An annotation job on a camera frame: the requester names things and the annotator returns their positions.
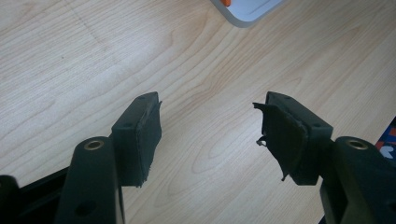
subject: white object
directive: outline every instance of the white object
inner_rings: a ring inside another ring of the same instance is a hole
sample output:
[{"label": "white object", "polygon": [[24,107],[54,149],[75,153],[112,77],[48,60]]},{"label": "white object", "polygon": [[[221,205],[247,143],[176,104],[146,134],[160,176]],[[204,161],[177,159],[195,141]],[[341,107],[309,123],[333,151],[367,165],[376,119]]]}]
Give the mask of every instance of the white object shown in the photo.
[{"label": "white object", "polygon": [[213,5],[231,24],[248,27],[277,7],[283,0],[232,0],[229,7],[220,0],[211,0]]}]

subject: black plastic arm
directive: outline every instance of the black plastic arm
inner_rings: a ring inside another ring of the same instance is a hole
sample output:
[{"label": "black plastic arm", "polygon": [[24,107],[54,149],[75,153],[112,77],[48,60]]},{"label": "black plastic arm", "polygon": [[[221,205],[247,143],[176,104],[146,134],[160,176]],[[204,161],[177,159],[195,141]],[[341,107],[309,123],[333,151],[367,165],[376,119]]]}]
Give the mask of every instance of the black plastic arm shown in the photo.
[{"label": "black plastic arm", "polygon": [[370,143],[355,137],[331,140],[332,126],[287,95],[268,92],[262,137],[297,185],[315,185],[326,222],[396,223],[396,171]]}]

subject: black plastic part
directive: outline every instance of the black plastic part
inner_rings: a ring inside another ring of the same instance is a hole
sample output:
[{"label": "black plastic part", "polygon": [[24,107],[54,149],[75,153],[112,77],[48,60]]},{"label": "black plastic part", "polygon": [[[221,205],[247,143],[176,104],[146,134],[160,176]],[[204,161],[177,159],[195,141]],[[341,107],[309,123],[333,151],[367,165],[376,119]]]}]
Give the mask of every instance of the black plastic part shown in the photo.
[{"label": "black plastic part", "polygon": [[120,192],[111,140],[87,139],[73,154],[55,223],[123,223]]},{"label": "black plastic part", "polygon": [[21,211],[21,191],[17,180],[10,175],[0,175],[0,223],[16,223]]},{"label": "black plastic part", "polygon": [[375,146],[340,137],[332,145],[332,163],[320,191],[327,223],[396,223],[396,172]]},{"label": "black plastic part", "polygon": [[137,97],[112,127],[120,182],[142,186],[149,175],[162,129],[157,92]]},{"label": "black plastic part", "polygon": [[254,103],[263,113],[262,135],[278,160],[283,176],[297,185],[316,185],[319,154],[331,142],[332,126],[293,98],[269,91],[265,105]]},{"label": "black plastic part", "polygon": [[55,219],[68,168],[21,188],[20,224],[50,224]]}]

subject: wood grain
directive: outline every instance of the wood grain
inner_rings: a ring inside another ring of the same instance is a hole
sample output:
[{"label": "wood grain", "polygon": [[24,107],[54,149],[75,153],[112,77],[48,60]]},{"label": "wood grain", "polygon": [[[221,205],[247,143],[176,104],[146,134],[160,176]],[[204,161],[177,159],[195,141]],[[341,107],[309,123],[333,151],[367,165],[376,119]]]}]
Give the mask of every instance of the wood grain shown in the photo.
[{"label": "wood grain", "polygon": [[0,174],[21,186],[108,135],[139,94],[163,139],[127,223],[318,223],[318,186],[281,182],[252,102],[288,94],[374,143],[395,116],[396,2],[296,0],[247,29],[210,1],[0,3]]}]

